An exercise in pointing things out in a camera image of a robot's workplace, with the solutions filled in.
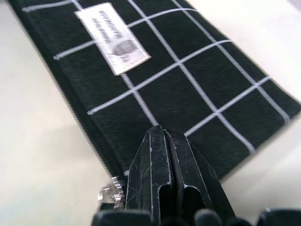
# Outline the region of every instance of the white table surface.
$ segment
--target white table surface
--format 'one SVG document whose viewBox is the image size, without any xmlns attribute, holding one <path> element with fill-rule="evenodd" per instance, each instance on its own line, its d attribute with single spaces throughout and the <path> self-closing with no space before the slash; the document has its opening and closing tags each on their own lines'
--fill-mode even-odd
<svg viewBox="0 0 301 226">
<path fill-rule="evenodd" d="M 190 2 L 301 101 L 300 5 Z M 0 225 L 89 225 L 109 177 L 3 0 L 0 56 Z M 301 209 L 300 132 L 299 116 L 223 180 L 238 216 L 254 222 L 266 207 Z"/>
</svg>

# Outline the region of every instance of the fabric label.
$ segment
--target fabric label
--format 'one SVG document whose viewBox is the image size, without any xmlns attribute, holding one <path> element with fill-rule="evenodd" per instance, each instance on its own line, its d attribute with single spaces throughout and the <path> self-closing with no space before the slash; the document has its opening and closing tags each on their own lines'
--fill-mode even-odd
<svg viewBox="0 0 301 226">
<path fill-rule="evenodd" d="M 150 59 L 110 3 L 75 12 L 94 39 L 115 75 L 120 75 Z"/>
</svg>

